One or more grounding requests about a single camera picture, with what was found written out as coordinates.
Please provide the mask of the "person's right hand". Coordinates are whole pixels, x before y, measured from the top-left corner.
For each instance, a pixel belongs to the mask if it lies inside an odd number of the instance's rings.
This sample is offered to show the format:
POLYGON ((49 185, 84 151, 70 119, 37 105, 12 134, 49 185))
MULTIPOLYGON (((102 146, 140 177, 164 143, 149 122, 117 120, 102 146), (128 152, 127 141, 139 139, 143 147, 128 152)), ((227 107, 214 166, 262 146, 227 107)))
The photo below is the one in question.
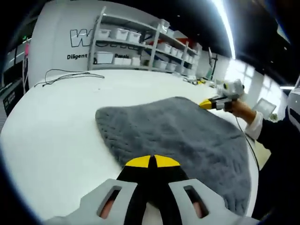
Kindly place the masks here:
POLYGON ((224 109, 224 111, 243 119, 249 125, 256 117, 256 111, 252 110, 247 104, 240 100, 232 101, 231 106, 224 109))

